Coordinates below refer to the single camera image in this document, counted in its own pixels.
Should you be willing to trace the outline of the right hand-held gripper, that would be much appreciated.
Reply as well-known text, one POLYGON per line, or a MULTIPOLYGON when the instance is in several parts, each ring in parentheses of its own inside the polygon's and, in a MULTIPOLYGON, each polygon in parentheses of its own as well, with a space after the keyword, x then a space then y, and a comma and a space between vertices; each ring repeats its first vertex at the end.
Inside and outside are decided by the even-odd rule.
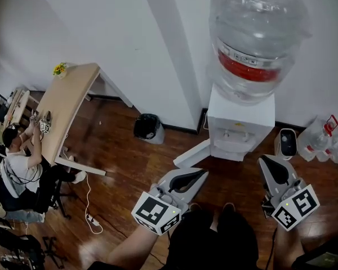
POLYGON ((289 161, 263 155, 257 162, 264 188, 270 196, 261 203, 266 218, 273 218, 284 230, 290 231, 319 208, 312 185, 298 179, 289 161))

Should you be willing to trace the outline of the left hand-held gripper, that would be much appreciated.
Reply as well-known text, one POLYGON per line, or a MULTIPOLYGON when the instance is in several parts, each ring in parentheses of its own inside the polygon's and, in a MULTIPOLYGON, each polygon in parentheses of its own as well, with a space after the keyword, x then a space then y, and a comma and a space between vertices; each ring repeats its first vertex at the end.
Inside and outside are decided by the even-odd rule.
POLYGON ((182 220, 207 177, 208 171, 201 168, 169 171, 158 184, 141 194, 132 216, 139 225, 156 235, 165 234, 182 220))

